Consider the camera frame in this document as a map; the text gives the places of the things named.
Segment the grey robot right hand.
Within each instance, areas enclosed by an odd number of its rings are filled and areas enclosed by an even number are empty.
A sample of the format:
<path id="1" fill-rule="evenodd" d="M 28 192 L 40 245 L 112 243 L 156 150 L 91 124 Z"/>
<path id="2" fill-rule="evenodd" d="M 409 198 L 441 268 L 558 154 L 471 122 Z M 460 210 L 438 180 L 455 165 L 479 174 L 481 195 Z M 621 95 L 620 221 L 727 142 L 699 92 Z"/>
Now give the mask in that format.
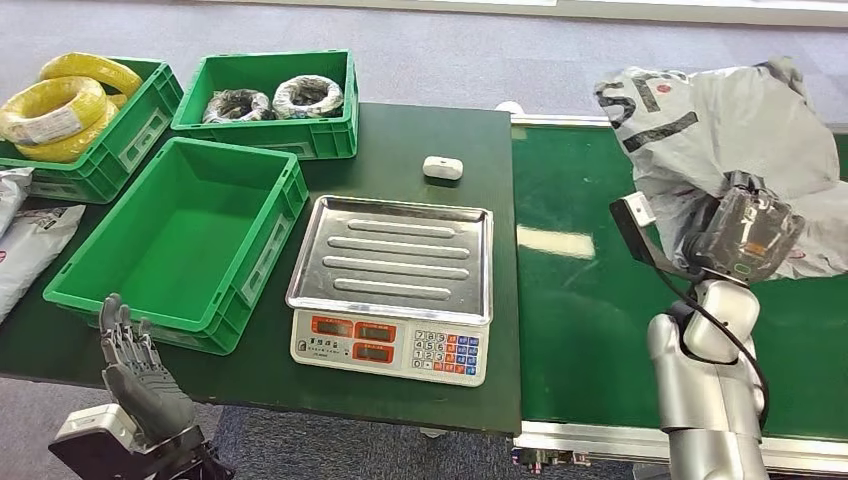
<path id="1" fill-rule="evenodd" d="M 751 284 L 770 278 L 789 256 L 805 226 L 803 216 L 741 170 L 724 174 L 727 189 L 695 217 L 682 244 L 690 269 Z"/>

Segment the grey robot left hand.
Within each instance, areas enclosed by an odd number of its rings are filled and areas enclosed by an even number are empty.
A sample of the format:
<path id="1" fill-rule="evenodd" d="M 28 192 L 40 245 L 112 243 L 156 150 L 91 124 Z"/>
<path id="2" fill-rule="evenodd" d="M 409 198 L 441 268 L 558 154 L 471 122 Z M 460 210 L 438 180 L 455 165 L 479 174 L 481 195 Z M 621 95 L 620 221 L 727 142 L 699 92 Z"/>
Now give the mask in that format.
<path id="1" fill-rule="evenodd" d="M 194 426 L 194 403 L 165 367 L 151 322 L 133 323 L 130 307 L 117 293 L 104 299 L 98 321 L 104 383 L 147 440 L 160 443 Z"/>

